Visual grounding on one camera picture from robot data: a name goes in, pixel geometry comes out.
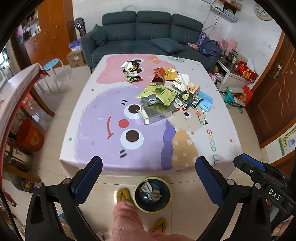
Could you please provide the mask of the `person right hand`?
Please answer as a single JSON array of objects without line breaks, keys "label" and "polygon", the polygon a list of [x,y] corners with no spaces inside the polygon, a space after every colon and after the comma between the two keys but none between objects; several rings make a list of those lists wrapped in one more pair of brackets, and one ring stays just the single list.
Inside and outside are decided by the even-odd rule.
[{"label": "person right hand", "polygon": [[291,217],[289,217],[286,221],[280,223],[274,230],[272,233],[273,237],[280,237],[284,231],[287,229],[287,227],[289,226],[290,222],[293,219],[293,215]]}]

